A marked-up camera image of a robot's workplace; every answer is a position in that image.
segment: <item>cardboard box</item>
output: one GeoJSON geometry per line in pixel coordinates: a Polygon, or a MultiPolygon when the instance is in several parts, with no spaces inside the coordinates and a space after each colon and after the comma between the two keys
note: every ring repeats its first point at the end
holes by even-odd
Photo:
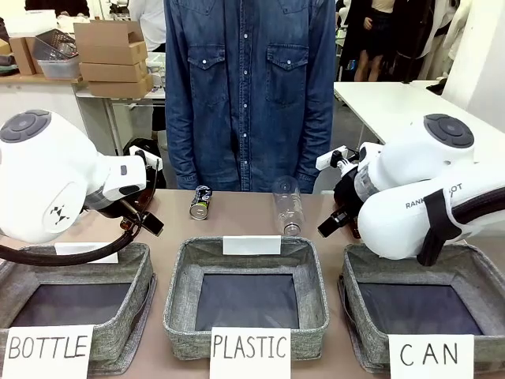
{"type": "Polygon", "coordinates": [[[30,51],[30,58],[32,59],[33,66],[35,67],[35,72],[36,73],[44,73],[42,69],[40,68],[39,63],[37,60],[33,57],[33,49],[35,48],[35,37],[25,37],[26,38],[26,44],[28,45],[28,51],[30,51]]]}
{"type": "Polygon", "coordinates": [[[141,99],[152,90],[152,76],[146,75],[137,83],[90,81],[89,90],[94,96],[141,99]]]}
{"type": "Polygon", "coordinates": [[[145,61],[136,65],[104,65],[101,63],[81,63],[80,73],[85,81],[137,82],[148,74],[145,61]]]}
{"type": "Polygon", "coordinates": [[[9,43],[0,39],[0,55],[9,55],[11,52],[9,43]]]}
{"type": "Polygon", "coordinates": [[[77,51],[84,63],[134,65],[148,57],[140,24],[136,21],[101,21],[73,25],[77,51]]]}
{"type": "Polygon", "coordinates": [[[17,67],[21,75],[33,75],[36,73],[36,69],[32,62],[32,56],[30,55],[30,50],[26,44],[26,39],[24,37],[11,38],[9,39],[10,48],[14,53],[14,58],[16,59],[17,67]]]}

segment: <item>clear plastic bottle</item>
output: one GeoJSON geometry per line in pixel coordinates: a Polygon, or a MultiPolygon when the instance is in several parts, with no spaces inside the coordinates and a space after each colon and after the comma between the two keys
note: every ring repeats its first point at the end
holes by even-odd
{"type": "Polygon", "coordinates": [[[277,228],[284,235],[299,235],[305,218],[301,209],[297,180],[290,176],[278,178],[272,186],[272,193],[274,194],[277,228]]]}

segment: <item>person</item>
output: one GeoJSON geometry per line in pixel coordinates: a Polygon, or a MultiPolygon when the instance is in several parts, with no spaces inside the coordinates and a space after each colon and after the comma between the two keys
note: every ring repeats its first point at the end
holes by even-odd
{"type": "Polygon", "coordinates": [[[395,0],[372,0],[369,13],[363,20],[362,45],[357,63],[354,81],[365,81],[368,73],[368,61],[371,59],[368,81],[377,81],[382,59],[393,45],[393,8],[395,0]]]}
{"type": "MultiPolygon", "coordinates": [[[[148,51],[165,52],[166,27],[163,0],[129,0],[128,11],[132,21],[139,21],[148,51]]],[[[165,108],[153,107],[153,140],[158,140],[158,132],[165,130],[165,108]]]]}
{"type": "Polygon", "coordinates": [[[335,0],[165,0],[178,187],[311,193],[330,147],[335,0]]]}

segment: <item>desk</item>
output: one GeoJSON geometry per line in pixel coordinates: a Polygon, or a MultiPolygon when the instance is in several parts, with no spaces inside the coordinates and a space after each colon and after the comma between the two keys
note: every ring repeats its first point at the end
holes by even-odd
{"type": "Polygon", "coordinates": [[[91,94],[89,88],[82,88],[76,91],[76,97],[78,99],[98,99],[106,112],[107,123],[112,135],[112,141],[114,143],[114,149],[116,154],[122,156],[122,142],[119,137],[118,123],[114,115],[113,104],[136,104],[141,106],[155,106],[160,107],[165,105],[165,89],[158,88],[154,91],[149,92],[142,99],[111,99],[107,97],[94,96],[91,94]]]}
{"type": "Polygon", "coordinates": [[[504,133],[423,89],[420,83],[336,82],[334,93],[383,143],[408,128],[413,120],[426,114],[443,113],[459,118],[472,130],[476,161],[496,158],[505,146],[504,133]]]}
{"type": "MultiPolygon", "coordinates": [[[[128,371],[120,376],[121,379],[208,379],[209,361],[177,360],[172,355],[170,341],[162,324],[172,269],[182,241],[202,235],[277,234],[272,216],[273,201],[269,193],[216,192],[212,197],[209,217],[205,221],[196,221],[189,217],[189,204],[192,199],[192,191],[156,191],[150,210],[165,223],[164,231],[158,238],[142,231],[137,238],[138,242],[147,243],[151,247],[151,261],[159,281],[139,350],[128,371]]],[[[340,305],[337,279],[342,271],[342,252],[353,240],[345,231],[336,231],[329,238],[322,238],[316,230],[316,226],[325,220],[332,210],[333,197],[302,195],[302,203],[306,218],[303,236],[314,241],[317,248],[330,308],[330,325],[324,336],[322,358],[293,362],[292,378],[386,378],[385,375],[366,373],[357,363],[340,305]]],[[[96,212],[89,213],[58,241],[112,241],[122,232],[118,224],[118,220],[106,219],[96,212]]],[[[0,238],[0,243],[12,247],[23,245],[8,238],[0,238]]],[[[492,259],[497,258],[496,263],[505,268],[505,254],[499,251],[502,245],[503,242],[494,245],[498,251],[489,255],[492,259]]],[[[480,379],[505,379],[505,373],[486,375],[480,379]]]]}

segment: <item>bottle cap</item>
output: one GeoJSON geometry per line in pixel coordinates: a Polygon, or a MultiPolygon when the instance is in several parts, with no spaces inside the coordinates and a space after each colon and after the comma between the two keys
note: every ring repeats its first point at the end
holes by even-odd
{"type": "Polygon", "coordinates": [[[290,223],[284,228],[284,235],[289,235],[290,237],[295,237],[301,232],[300,227],[295,223],[290,223]]]}

